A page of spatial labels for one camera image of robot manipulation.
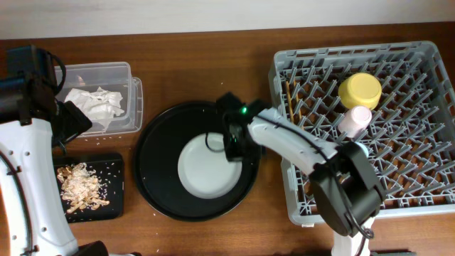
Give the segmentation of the white paper napkin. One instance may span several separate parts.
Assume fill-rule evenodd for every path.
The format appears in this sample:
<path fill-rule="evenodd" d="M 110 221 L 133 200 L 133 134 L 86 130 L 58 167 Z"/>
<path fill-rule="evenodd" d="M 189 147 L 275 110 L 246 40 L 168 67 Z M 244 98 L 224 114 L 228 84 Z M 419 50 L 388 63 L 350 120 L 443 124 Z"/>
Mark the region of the white paper napkin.
<path fill-rule="evenodd" d="M 120 92 L 111 92 L 101 87 L 95 92 L 72 89 L 65 98 L 71 101 L 91 121 L 95 121 L 107 130 L 114 117 L 124 113 L 120 102 L 123 97 Z"/>

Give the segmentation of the pink plastic cup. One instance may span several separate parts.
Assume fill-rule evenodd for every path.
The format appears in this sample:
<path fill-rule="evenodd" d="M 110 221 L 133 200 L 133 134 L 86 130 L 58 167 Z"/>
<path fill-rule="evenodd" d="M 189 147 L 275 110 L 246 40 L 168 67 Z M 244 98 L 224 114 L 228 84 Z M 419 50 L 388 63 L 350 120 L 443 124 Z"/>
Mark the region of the pink plastic cup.
<path fill-rule="evenodd" d="M 355 106 L 348 110 L 338 125 L 338 131 L 349 138 L 359 135 L 370 124 L 372 112 L 365 106 Z"/>

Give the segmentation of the light blue plastic cup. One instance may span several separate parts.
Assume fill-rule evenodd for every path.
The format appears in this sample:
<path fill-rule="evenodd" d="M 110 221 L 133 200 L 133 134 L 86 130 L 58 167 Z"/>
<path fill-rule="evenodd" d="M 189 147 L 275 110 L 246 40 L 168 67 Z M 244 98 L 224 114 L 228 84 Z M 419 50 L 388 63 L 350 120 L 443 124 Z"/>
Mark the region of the light blue plastic cup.
<path fill-rule="evenodd" d="M 356 154 L 362 154 L 364 157 L 368 158 L 369 157 L 369 151 L 366 145 L 360 143 L 360 142 L 355 142 L 356 146 Z"/>

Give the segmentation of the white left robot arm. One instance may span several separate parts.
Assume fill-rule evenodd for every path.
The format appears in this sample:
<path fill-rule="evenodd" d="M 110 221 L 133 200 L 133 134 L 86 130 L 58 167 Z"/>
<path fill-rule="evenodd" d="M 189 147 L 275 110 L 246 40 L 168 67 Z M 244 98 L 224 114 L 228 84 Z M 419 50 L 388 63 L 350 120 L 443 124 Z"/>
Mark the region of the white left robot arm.
<path fill-rule="evenodd" d="M 71 102 L 56 95 L 60 59 L 35 46 L 6 53 L 1 81 L 1 195 L 11 255 L 107 255 L 101 241 L 79 246 L 63 213 L 52 149 L 91 128 Z"/>

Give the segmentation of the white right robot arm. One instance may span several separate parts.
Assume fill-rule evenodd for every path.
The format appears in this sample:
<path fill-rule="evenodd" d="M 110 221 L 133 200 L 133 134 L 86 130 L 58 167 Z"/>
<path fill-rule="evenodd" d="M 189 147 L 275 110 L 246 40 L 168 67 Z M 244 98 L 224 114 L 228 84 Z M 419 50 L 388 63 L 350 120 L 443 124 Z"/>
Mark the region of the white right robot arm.
<path fill-rule="evenodd" d="M 296 126 L 261 100 L 246 105 L 231 92 L 215 102 L 228 161 L 242 161 L 266 147 L 310 182 L 317 210 L 334 231 L 332 255 L 370 255 L 372 225 L 386 191 L 359 143 L 337 144 Z"/>

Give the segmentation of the grey plate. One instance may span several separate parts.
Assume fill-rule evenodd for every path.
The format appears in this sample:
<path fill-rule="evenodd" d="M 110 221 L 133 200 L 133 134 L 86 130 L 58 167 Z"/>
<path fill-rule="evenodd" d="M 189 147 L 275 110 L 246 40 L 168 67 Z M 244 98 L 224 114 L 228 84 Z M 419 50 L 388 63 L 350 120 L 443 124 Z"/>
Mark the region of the grey plate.
<path fill-rule="evenodd" d="M 178 177 L 191 195 L 214 199 L 231 191 L 240 179 L 242 164 L 229 162 L 223 136 L 200 134 L 190 140 L 178 158 Z"/>

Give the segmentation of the yellow plastic bowl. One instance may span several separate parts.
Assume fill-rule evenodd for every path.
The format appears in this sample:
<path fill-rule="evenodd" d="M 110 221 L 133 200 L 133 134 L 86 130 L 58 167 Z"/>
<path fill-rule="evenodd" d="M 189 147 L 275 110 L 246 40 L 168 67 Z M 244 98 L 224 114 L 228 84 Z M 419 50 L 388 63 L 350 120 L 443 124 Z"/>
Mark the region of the yellow plastic bowl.
<path fill-rule="evenodd" d="M 377 107 L 382 94 L 380 81 L 367 73 L 356 73 L 344 80 L 338 89 L 338 96 L 344 107 L 352 109 L 364 106 L 369 110 Z"/>

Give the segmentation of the food scraps and rice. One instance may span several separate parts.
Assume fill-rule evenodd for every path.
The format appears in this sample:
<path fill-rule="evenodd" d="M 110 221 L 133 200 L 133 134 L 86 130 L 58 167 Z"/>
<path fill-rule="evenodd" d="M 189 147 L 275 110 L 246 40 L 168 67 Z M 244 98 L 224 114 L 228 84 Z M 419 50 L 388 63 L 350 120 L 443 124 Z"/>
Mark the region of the food scraps and rice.
<path fill-rule="evenodd" d="M 60 182 L 60 197 L 69 208 L 67 214 L 97 210 L 101 206 L 108 206 L 107 184 L 96 175 L 96 170 L 88 170 L 86 163 L 64 166 L 57 169 L 57 179 Z"/>

